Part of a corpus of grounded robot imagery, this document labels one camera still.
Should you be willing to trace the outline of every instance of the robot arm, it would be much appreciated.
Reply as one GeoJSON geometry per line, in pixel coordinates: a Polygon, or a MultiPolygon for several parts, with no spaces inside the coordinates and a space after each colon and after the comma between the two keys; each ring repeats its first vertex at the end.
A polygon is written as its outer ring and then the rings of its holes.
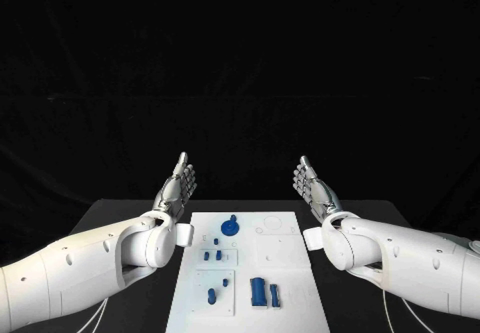
{"type": "Polygon", "coordinates": [[[420,306],[480,319],[480,242],[362,219],[342,210],[306,157],[294,188],[322,227],[304,231],[309,250],[334,267],[420,306]]]}
{"type": "Polygon", "coordinates": [[[192,245],[193,226],[177,220],[195,187],[182,153],[150,212],[62,238],[0,268],[0,333],[87,309],[169,263],[174,245],[192,245]]]}

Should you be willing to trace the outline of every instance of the cable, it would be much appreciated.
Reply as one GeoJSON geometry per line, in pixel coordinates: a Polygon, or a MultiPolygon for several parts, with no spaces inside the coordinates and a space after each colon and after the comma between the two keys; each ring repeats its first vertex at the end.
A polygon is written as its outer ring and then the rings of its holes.
{"type": "Polygon", "coordinates": [[[407,305],[407,307],[408,307],[409,312],[411,312],[412,315],[415,316],[417,320],[420,321],[420,323],[422,324],[422,326],[427,328],[427,331],[428,331],[430,333],[435,333],[435,332],[428,328],[428,326],[425,325],[425,323],[420,320],[420,318],[418,318],[418,316],[415,315],[415,312],[412,311],[412,308],[409,307],[409,305],[408,305],[408,303],[407,303],[405,300],[404,300],[404,303],[405,303],[405,305],[407,305]]]}
{"type": "Polygon", "coordinates": [[[391,322],[391,317],[388,316],[388,309],[386,309],[386,299],[385,299],[385,291],[383,291],[383,305],[385,305],[385,314],[386,314],[386,319],[388,319],[388,325],[391,326],[391,331],[395,333],[394,328],[392,328],[392,322],[391,322]]]}
{"type": "MultiPolygon", "coordinates": [[[[105,308],[107,308],[107,302],[108,302],[108,298],[105,298],[105,305],[102,306],[102,313],[104,313],[105,308]]],[[[102,313],[100,314],[98,321],[97,321],[97,325],[95,325],[95,328],[94,328],[94,330],[92,330],[92,333],[95,333],[97,328],[98,328],[100,321],[102,320],[102,313]]]]}
{"type": "Polygon", "coordinates": [[[102,304],[100,305],[98,310],[97,310],[95,314],[92,315],[92,318],[87,321],[87,324],[84,325],[84,327],[79,329],[79,331],[76,333],[81,333],[85,330],[87,326],[89,325],[89,323],[95,319],[97,314],[100,313],[100,310],[102,309],[102,306],[107,304],[107,300],[108,300],[108,298],[105,300],[102,300],[102,304]]]}

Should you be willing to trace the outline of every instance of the black background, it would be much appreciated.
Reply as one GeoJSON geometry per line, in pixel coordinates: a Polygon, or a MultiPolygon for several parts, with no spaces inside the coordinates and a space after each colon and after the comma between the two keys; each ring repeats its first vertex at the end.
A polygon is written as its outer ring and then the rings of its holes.
{"type": "Polygon", "coordinates": [[[340,198],[480,238],[477,1],[2,14],[2,264],[153,199],[182,151],[196,199],[297,199],[306,154],[340,198]]]}

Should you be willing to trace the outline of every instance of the dark table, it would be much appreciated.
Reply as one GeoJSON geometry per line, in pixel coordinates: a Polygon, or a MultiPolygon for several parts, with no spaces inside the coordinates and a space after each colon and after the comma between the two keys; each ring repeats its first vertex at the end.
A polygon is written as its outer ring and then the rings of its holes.
{"type": "MultiPolygon", "coordinates": [[[[343,200],[345,210],[365,219],[408,227],[394,204],[385,200],[343,200]]],[[[98,200],[79,220],[71,234],[137,217],[151,208],[150,200],[98,200]]],[[[296,212],[301,230],[319,226],[303,200],[190,200],[182,223],[192,212],[296,212]]],[[[108,301],[97,332],[159,332],[169,321],[170,305],[182,263],[183,248],[176,247],[169,265],[140,280],[108,301]]],[[[382,290],[369,281],[339,271],[323,250],[309,253],[324,315],[332,333],[389,332],[383,310],[382,290]]],[[[386,293],[386,304],[396,333],[427,332],[408,311],[402,300],[386,293]]],[[[444,314],[409,304],[418,317],[435,333],[480,332],[480,321],[444,314]]],[[[98,305],[69,316],[35,323],[16,332],[72,332],[84,326],[98,305]]],[[[94,321],[84,332],[91,332],[94,321]]]]}

